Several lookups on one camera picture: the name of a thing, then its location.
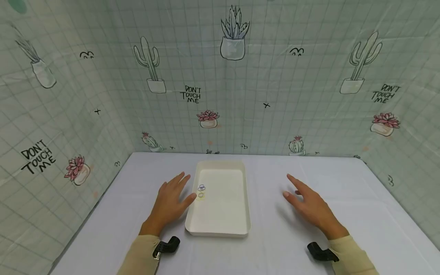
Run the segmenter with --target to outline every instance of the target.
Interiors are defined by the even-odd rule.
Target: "plastic tray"
[[[197,164],[185,228],[195,236],[238,237],[250,230],[246,169],[241,161]]]

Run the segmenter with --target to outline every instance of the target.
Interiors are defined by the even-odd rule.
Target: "white table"
[[[332,274],[306,248],[313,241],[326,248],[324,236],[282,197],[294,190],[287,173],[321,194],[381,275],[440,274],[439,250],[357,158],[170,153],[131,155],[52,274],[116,274],[160,185],[181,171],[194,175],[207,159],[245,163],[252,228],[244,239],[194,237],[183,215],[162,236],[181,243],[161,257],[158,275]]]

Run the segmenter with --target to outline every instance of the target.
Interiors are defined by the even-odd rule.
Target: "patterned wallpaper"
[[[362,159],[440,247],[440,2],[0,3],[0,274],[47,274],[134,151]]]

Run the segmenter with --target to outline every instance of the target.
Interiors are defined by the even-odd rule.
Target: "pink flower drawing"
[[[220,116],[218,113],[214,113],[213,111],[206,110],[205,112],[200,112],[200,114],[197,115],[198,121],[209,121],[209,120],[216,120]]]
[[[66,170],[68,171],[64,177],[70,178],[70,181],[74,181],[78,177],[78,173],[83,169],[84,166],[84,157],[81,155],[76,158],[72,158],[69,160],[69,166],[67,166]]]
[[[381,113],[380,115],[375,115],[373,123],[382,123],[383,125],[390,127],[390,128],[396,128],[399,129],[400,121],[397,120],[397,117],[394,116],[392,113]]]

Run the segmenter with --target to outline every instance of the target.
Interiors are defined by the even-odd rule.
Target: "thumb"
[[[184,199],[183,202],[180,204],[182,210],[185,211],[185,209],[191,205],[191,203],[195,200],[196,197],[197,195],[195,193],[192,193],[186,199]]]
[[[295,207],[296,210],[302,207],[302,202],[300,202],[292,193],[284,191],[282,195],[293,207]]]

